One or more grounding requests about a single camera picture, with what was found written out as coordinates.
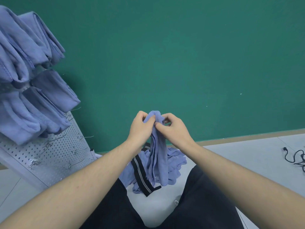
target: person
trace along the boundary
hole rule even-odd
[[[259,228],[304,228],[305,198],[194,142],[181,119],[164,126],[140,111],[125,142],[19,208],[9,228],[145,228],[118,177],[150,137],[153,125],[197,165],[178,206],[158,228],[243,228],[238,207]]]

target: person's left hand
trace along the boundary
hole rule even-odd
[[[143,144],[145,144],[153,130],[156,117],[152,116],[146,123],[143,123],[143,120],[146,117],[146,112],[139,111],[130,127],[127,141],[130,141],[136,149],[139,149]]]

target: green wall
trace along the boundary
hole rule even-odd
[[[2,0],[36,11],[66,49],[56,67],[97,152],[139,110],[207,140],[305,128],[305,0]]]

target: person's left arm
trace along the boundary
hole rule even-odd
[[[120,146],[37,195],[0,228],[79,228],[150,137],[155,117],[143,123],[146,116],[142,111],[136,115],[127,140]]]

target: white stripe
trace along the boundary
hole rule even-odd
[[[144,187],[147,189],[147,191],[148,191],[149,193],[151,193],[151,190],[148,188],[148,186],[146,185],[146,183],[145,183],[144,180],[143,180],[143,177],[142,177],[142,174],[141,174],[141,171],[140,171],[140,167],[139,167],[138,161],[137,161],[135,158],[134,158],[134,161],[135,161],[135,163],[137,164],[138,173],[139,173],[139,175],[140,175],[140,178],[141,178],[141,181],[142,181]]]

